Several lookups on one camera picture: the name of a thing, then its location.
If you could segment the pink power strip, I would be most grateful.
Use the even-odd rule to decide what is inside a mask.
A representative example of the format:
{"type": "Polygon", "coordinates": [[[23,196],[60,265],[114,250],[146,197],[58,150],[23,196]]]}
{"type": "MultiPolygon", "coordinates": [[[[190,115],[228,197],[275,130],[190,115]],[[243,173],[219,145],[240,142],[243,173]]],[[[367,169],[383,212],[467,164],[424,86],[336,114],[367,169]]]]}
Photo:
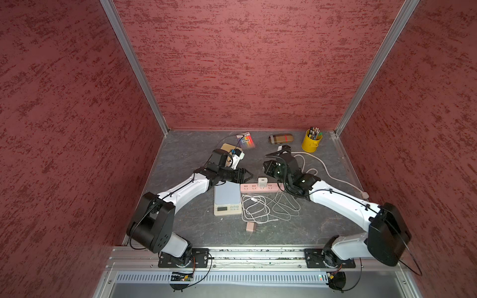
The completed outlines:
{"type": "Polygon", "coordinates": [[[242,194],[272,193],[280,192],[282,187],[282,183],[268,183],[264,187],[260,187],[258,183],[247,183],[240,185],[240,192],[242,194]]]}

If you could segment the white charger adapter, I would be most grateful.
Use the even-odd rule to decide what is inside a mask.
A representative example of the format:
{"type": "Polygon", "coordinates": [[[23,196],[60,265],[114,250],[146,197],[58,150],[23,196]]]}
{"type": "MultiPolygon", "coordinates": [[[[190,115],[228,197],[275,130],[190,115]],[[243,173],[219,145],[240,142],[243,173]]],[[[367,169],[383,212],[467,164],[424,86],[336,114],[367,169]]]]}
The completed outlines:
{"type": "Polygon", "coordinates": [[[268,178],[260,177],[258,178],[257,186],[261,189],[265,189],[268,185],[268,178]]]}

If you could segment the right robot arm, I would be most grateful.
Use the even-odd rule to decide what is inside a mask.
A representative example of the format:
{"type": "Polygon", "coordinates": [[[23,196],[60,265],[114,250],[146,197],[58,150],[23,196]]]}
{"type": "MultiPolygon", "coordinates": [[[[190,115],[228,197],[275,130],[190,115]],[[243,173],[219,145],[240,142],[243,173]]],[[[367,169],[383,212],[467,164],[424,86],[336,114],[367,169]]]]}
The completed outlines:
{"type": "Polygon", "coordinates": [[[320,204],[348,218],[362,232],[332,237],[322,249],[328,268],[338,268],[347,260],[374,258],[386,266],[396,266],[412,236],[396,206],[378,205],[347,194],[316,175],[304,173],[289,146],[267,154],[264,173],[283,184],[288,194],[320,204]]]}

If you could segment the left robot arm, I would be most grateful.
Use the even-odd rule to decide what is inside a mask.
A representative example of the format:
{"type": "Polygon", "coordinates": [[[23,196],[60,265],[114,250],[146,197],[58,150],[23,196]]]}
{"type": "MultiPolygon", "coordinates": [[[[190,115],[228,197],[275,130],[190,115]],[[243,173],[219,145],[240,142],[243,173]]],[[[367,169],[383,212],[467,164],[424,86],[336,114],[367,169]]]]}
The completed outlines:
{"type": "Polygon", "coordinates": [[[244,168],[209,165],[198,168],[188,179],[168,191],[145,193],[127,228],[129,245],[134,240],[153,253],[170,255],[179,266],[189,265],[193,258],[192,244],[173,233],[175,214],[220,183],[239,185],[252,178],[253,173],[244,168]]]}

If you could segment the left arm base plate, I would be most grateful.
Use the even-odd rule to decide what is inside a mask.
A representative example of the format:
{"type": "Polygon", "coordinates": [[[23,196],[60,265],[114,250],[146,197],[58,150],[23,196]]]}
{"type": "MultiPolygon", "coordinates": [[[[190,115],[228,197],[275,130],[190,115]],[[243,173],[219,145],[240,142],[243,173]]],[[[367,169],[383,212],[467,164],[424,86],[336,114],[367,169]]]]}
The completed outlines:
{"type": "Polygon", "coordinates": [[[169,269],[194,269],[207,268],[209,265],[208,248],[192,247],[186,250],[182,257],[174,257],[171,254],[159,253],[159,268],[169,269]]]}

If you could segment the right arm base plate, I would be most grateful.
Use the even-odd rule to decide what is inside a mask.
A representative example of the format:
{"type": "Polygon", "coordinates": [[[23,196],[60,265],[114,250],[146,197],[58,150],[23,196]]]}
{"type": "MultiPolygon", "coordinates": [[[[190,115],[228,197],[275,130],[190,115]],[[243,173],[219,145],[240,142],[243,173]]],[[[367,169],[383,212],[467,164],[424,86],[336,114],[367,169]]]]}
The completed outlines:
{"type": "Polygon", "coordinates": [[[353,259],[341,260],[331,250],[318,248],[304,249],[304,259],[307,268],[311,269],[353,269],[356,268],[356,264],[353,259]]]}

